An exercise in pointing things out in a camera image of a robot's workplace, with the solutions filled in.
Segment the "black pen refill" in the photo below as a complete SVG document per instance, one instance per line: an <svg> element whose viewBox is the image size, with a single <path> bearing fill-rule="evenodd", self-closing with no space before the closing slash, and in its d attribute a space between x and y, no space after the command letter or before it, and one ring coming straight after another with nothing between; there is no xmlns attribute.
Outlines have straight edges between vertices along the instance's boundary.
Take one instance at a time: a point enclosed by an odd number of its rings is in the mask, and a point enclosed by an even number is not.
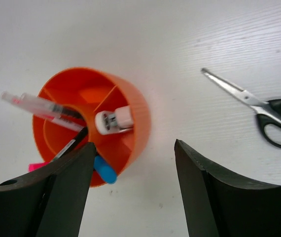
<svg viewBox="0 0 281 237"><path fill-rule="evenodd" d="M75 147L83 141L83 139L88 135L88 127L84 127L82 130L79 131L79 133L71 139L51 160L51 162L54 162L55 160L59 159L63 155L68 154L71 152Z"/></svg>

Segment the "blue highlighter marker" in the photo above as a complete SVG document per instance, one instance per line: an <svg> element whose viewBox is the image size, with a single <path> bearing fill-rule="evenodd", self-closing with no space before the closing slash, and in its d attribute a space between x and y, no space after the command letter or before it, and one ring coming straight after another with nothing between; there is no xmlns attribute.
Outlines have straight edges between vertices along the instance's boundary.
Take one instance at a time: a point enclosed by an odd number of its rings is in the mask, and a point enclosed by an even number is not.
<svg viewBox="0 0 281 237"><path fill-rule="evenodd" d="M99 174L101 179L108 184L114 184L117 180L115 170L101 156L95 156L94 170Z"/></svg>

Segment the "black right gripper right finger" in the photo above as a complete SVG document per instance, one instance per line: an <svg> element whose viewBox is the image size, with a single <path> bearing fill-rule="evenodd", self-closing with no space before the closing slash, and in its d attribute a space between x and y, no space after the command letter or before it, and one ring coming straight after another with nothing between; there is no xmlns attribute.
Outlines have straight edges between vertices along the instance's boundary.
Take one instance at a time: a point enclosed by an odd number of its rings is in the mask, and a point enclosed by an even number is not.
<svg viewBox="0 0 281 237"><path fill-rule="evenodd" d="M242 176L175 142L191 237L281 237L281 186Z"/></svg>

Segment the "pink gel pen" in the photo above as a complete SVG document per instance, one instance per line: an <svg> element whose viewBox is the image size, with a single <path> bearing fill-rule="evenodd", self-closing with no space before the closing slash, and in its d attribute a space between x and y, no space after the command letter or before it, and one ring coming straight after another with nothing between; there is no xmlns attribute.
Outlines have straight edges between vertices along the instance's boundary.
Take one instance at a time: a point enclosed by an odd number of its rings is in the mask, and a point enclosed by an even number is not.
<svg viewBox="0 0 281 237"><path fill-rule="evenodd" d="M70 129L72 131L79 132L83 128L82 125L80 125L76 122L62 118L62 115L57 116L51 112L44 111L43 108L37 108L28 102L24 102L21 99L21 96L17 96L17 95L10 94L8 92L4 92L1 95L1 99L10 103L11 105L13 105L15 107L18 107L22 110L32 113L34 116L36 116L38 118L46 119L54 124L57 124L64 128Z"/></svg>

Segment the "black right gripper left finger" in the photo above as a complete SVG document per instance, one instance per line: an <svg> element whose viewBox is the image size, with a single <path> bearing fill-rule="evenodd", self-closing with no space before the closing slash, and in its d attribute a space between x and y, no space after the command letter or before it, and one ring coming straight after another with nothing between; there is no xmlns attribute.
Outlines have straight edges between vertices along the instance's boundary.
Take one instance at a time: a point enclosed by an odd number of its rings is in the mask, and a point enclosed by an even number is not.
<svg viewBox="0 0 281 237"><path fill-rule="evenodd" d="M76 237L96 147L81 148L0 184L0 237Z"/></svg>

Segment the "pink highlighter marker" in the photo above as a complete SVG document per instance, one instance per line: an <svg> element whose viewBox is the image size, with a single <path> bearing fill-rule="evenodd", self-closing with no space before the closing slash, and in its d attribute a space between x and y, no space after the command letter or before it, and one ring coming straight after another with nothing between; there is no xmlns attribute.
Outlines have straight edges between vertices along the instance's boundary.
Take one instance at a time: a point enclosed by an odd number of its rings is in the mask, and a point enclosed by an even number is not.
<svg viewBox="0 0 281 237"><path fill-rule="evenodd" d="M31 163L28 166L28 172L33 172L39 168L42 168L44 166L46 166L47 164L49 164L49 162L42 162L42 163Z"/></svg>

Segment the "green refill tube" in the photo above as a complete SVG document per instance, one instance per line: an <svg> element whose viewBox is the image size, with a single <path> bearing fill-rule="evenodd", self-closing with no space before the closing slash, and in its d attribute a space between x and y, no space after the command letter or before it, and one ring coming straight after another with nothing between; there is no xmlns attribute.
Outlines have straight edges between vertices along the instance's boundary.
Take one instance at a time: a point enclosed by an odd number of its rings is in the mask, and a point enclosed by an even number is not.
<svg viewBox="0 0 281 237"><path fill-rule="evenodd" d="M63 105L57 104L42 97L37 97L27 93L23 93L21 99L24 102L28 102L37 108L43 108L44 111L51 112L57 116L64 115L75 119L83 119L83 116L74 109L67 108Z"/></svg>

